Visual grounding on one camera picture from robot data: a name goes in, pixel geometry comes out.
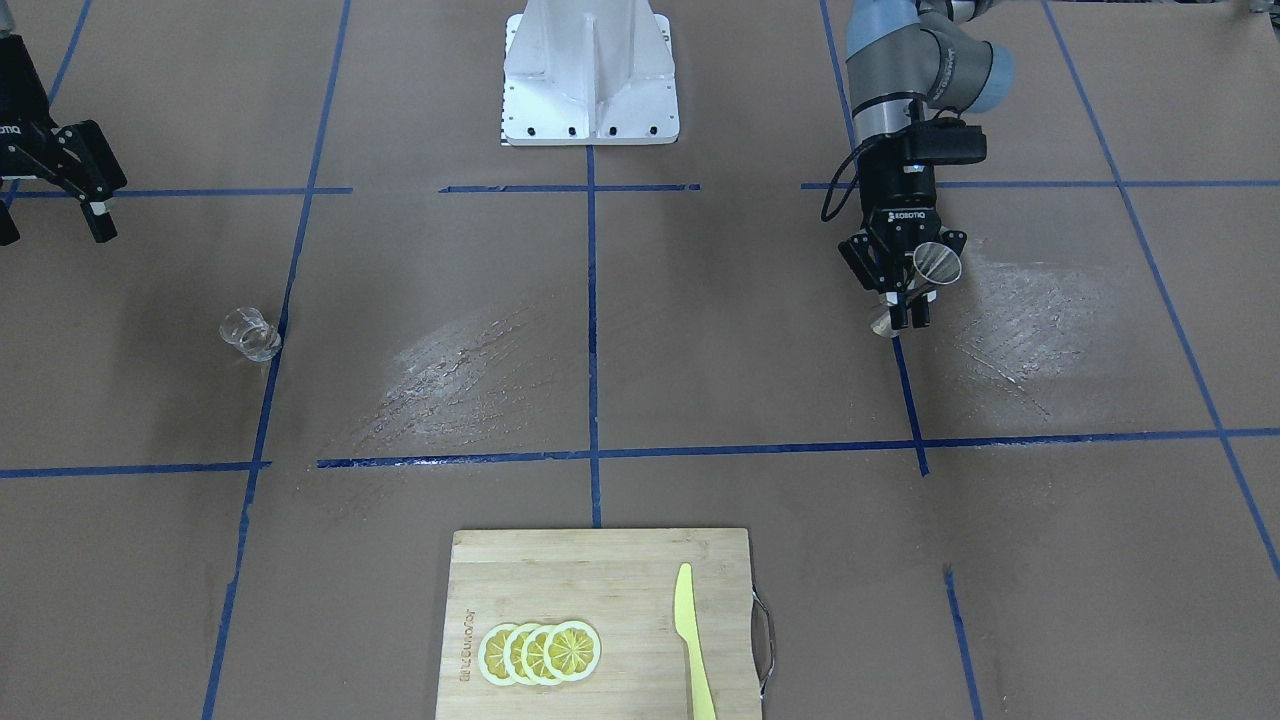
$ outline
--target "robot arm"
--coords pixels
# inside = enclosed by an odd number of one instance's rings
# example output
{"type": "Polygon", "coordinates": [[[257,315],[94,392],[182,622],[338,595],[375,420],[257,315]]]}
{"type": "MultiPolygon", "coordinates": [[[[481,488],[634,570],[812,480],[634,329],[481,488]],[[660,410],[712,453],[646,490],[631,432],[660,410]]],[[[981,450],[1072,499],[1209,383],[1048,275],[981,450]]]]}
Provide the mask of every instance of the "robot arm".
{"type": "MultiPolygon", "coordinates": [[[[937,288],[960,278],[966,236],[938,218],[933,168],[987,158],[982,128],[959,114],[1004,100],[1012,86],[1012,59],[1000,46],[972,40],[956,23],[995,3],[855,0],[846,65],[858,147],[844,167],[856,163],[863,219],[840,252],[863,287],[879,293],[872,328],[881,334],[928,327],[937,288]],[[957,117],[942,118],[943,110],[957,117]]],[[[823,220],[838,211],[824,208],[823,220]]]]}
{"type": "MultiPolygon", "coordinates": [[[[13,15],[0,0],[0,181],[41,178],[79,200],[93,240],[115,237],[109,202],[128,182],[93,120],[59,127],[13,15]]],[[[19,238],[0,205],[0,245],[19,238]]]]}

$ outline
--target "clear plastic cup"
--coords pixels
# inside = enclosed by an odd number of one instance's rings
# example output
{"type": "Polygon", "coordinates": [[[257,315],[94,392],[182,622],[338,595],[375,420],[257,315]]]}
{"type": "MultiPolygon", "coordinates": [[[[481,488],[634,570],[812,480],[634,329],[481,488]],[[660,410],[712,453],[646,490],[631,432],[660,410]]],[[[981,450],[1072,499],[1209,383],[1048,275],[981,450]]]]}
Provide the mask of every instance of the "clear plastic cup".
{"type": "Polygon", "coordinates": [[[257,307],[237,307],[223,319],[219,334],[255,363],[266,363],[280,351],[280,333],[262,319],[257,307]]]}

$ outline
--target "cutting board handle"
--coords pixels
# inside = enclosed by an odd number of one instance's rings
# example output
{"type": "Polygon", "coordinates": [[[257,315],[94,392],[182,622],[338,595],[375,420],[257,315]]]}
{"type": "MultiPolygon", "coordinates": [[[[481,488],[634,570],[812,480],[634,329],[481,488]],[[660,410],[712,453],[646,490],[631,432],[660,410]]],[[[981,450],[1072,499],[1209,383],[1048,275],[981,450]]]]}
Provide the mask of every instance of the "cutting board handle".
{"type": "Polygon", "coordinates": [[[769,606],[760,598],[760,592],[755,588],[755,585],[751,585],[751,655],[755,656],[755,648],[762,646],[762,643],[755,642],[755,630],[758,626],[758,623],[755,621],[756,616],[764,619],[765,642],[763,646],[769,648],[767,665],[762,667],[760,659],[755,659],[755,674],[760,679],[760,702],[764,702],[764,693],[769,685],[769,679],[773,678],[773,670],[777,669],[777,656],[773,652],[773,614],[769,612],[769,606]]]}

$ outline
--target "knife handle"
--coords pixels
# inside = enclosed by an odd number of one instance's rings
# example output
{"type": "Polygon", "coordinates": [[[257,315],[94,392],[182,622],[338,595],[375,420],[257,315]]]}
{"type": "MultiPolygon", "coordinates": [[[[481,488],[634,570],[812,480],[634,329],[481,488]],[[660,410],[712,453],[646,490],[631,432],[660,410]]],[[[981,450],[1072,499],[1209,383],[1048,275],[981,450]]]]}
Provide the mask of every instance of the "knife handle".
{"type": "Polygon", "coordinates": [[[716,720],[712,685],[707,682],[707,667],[703,665],[703,646],[696,635],[689,643],[689,675],[692,684],[694,720],[716,720]]]}

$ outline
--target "white mounting plate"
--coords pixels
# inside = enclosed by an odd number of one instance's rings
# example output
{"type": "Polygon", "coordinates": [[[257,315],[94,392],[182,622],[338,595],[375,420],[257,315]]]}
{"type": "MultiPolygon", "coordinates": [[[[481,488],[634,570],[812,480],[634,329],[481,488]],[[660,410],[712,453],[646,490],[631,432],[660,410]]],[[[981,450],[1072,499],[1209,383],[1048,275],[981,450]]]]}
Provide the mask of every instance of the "white mounting plate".
{"type": "MultiPolygon", "coordinates": [[[[662,40],[671,50],[671,20],[654,13],[662,40]]],[[[507,19],[506,50],[516,38],[524,13],[507,19]]],[[[502,91],[502,143],[554,145],[668,145],[680,137],[680,108],[675,78],[634,78],[613,97],[599,102],[599,122],[581,100],[549,94],[547,81],[504,76],[502,91]],[[534,135],[529,129],[534,128],[534,135]]]]}

